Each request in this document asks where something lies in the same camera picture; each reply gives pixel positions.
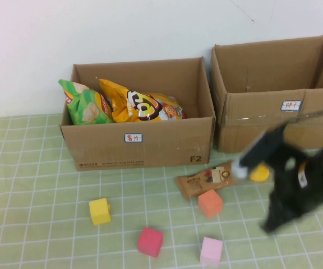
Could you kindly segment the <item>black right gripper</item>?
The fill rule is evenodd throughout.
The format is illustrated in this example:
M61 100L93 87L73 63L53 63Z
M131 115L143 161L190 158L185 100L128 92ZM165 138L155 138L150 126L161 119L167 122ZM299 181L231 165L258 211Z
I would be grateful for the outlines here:
M293 219L313 211L299 182L299 172L305 170L312 156L288 143L282 143L270 157L274 169L274 189L270 193L270 209L260 223L265 233L275 233Z

